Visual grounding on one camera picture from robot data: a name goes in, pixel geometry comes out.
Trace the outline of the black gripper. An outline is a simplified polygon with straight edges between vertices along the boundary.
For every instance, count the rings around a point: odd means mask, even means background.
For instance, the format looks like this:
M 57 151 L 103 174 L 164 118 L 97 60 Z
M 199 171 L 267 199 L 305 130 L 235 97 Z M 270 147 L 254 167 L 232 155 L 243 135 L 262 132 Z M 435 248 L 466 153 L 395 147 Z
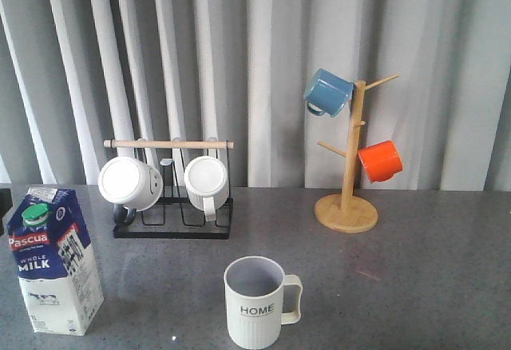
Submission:
M 4 233 L 3 218 L 12 208 L 10 189 L 0 189 L 0 235 Z

